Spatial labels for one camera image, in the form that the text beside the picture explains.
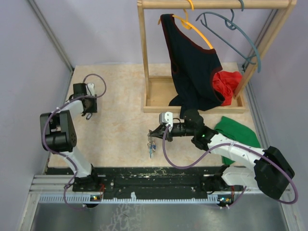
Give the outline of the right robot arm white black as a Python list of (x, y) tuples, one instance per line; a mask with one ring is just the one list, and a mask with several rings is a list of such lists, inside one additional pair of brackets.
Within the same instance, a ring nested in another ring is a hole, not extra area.
[(220, 132), (205, 125), (203, 117), (195, 109), (187, 110), (184, 121), (175, 123), (172, 112), (159, 115), (159, 126), (149, 131), (149, 138), (160, 138), (171, 142), (174, 137), (191, 137), (196, 148), (217, 154), (242, 164), (242, 167), (225, 166), (215, 178), (215, 185), (224, 191), (230, 186), (240, 185), (260, 189), (265, 195), (280, 200), (282, 194), (291, 186), (298, 199), (297, 188), (293, 182), (295, 172), (283, 154), (276, 147), (256, 148), (231, 140)]

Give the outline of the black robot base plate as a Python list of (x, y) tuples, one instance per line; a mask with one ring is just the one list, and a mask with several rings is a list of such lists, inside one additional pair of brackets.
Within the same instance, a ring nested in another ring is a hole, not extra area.
[(226, 166), (192, 167), (97, 167), (103, 199), (206, 199), (208, 195), (239, 192), (242, 186), (228, 186), (221, 178)]

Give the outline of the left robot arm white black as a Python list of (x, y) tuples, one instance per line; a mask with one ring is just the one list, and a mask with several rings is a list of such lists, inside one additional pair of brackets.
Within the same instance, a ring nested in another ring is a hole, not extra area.
[(97, 94), (94, 83), (73, 85), (73, 94), (56, 112), (40, 115), (42, 146), (46, 151), (61, 156), (73, 171), (69, 185), (75, 192), (90, 192), (99, 188), (100, 179), (93, 165), (77, 147), (73, 119), (85, 116), (89, 120), (97, 113)]

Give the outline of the metal disc with keyrings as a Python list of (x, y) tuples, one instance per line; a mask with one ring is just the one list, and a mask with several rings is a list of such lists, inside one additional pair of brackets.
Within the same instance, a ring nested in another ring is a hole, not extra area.
[(148, 133), (148, 143), (147, 143), (148, 149), (150, 148), (150, 146), (151, 146), (153, 143), (155, 144), (153, 138), (152, 138), (152, 137), (149, 137), (149, 135), (150, 135), (150, 133)]

